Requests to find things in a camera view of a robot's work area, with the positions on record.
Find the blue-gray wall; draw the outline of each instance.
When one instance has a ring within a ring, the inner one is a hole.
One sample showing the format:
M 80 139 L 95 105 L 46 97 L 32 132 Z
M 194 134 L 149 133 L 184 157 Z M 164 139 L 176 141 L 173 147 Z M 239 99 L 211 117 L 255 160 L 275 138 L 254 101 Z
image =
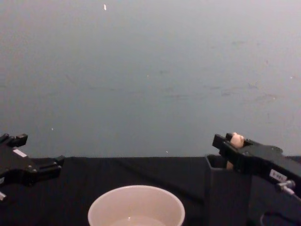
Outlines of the blue-gray wall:
M 0 48 L 0 132 L 32 157 L 301 153 L 299 0 L 2 0 Z

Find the black tablecloth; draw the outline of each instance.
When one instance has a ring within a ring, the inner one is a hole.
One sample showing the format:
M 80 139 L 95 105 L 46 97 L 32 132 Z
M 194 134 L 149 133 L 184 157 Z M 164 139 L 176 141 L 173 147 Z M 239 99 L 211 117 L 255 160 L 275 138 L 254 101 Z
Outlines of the black tablecloth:
M 185 226 L 201 226 L 204 213 L 204 157 L 188 158 L 66 158 L 59 178 L 34 187 L 8 185 L 0 203 L 1 226 L 87 226 L 87 213 L 103 193 L 127 185 L 152 185 L 174 193 L 186 211 Z M 264 211 L 280 211 L 301 219 L 301 205 L 254 177 L 250 222 L 259 225 Z M 289 225 L 266 219 L 267 225 Z

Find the bowl rim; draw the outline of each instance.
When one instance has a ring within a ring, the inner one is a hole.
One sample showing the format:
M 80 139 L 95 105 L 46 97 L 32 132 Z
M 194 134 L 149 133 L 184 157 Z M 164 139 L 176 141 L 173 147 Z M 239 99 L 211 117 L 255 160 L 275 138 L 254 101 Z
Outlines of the bowl rim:
M 148 186 L 148 185 L 129 185 L 129 186 L 123 186 L 123 187 L 118 187 L 118 188 L 115 188 L 115 189 L 112 189 L 112 190 L 109 190 L 107 191 L 106 193 L 102 194 L 101 196 L 99 196 L 93 203 L 92 205 L 90 206 L 89 208 L 89 211 L 88 211 L 88 222 L 89 222 L 89 225 L 91 226 L 91 214 L 92 214 L 92 208 L 98 203 L 98 201 L 100 199 L 102 199 L 103 197 L 105 196 L 108 196 L 110 195 L 111 193 L 115 192 L 115 191 L 119 191 L 119 190 L 125 190 L 125 189 L 129 189 L 129 188 L 132 188 L 132 187 L 135 187 L 135 188 L 148 188 L 148 189 L 153 189 L 153 190 L 157 190 L 157 191 L 161 191 L 171 197 L 174 198 L 174 200 L 177 202 L 178 206 L 180 207 L 181 209 L 181 218 L 180 218 L 180 221 L 179 221 L 179 224 L 176 225 L 176 226 L 181 226 L 184 222 L 184 219 L 185 219 L 185 208 L 184 208 L 184 205 L 183 203 L 181 202 L 181 200 L 175 196 L 174 194 L 172 194 L 171 192 L 165 190 L 165 189 L 162 189 L 162 188 L 159 188 L 159 187 L 155 187 L 155 186 Z

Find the black stand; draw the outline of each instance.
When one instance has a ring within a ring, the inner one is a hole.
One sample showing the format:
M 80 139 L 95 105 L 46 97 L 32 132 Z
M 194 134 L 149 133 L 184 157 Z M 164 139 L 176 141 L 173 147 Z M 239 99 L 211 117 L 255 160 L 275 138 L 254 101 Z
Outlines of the black stand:
M 246 225 L 252 177 L 226 164 L 220 156 L 206 156 L 205 226 Z

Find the white label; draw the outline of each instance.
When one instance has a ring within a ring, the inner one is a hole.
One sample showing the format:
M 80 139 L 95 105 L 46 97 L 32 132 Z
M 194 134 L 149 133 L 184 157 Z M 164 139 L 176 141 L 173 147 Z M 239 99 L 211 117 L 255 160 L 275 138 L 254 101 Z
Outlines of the white label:
M 21 152 L 19 149 L 14 149 L 13 152 L 20 155 L 23 158 L 27 156 L 25 153 Z
M 271 178 L 276 179 L 277 181 L 280 182 L 285 182 L 287 180 L 287 176 L 284 176 L 283 174 L 277 172 L 276 170 L 271 169 L 271 172 L 269 173 L 269 176 Z

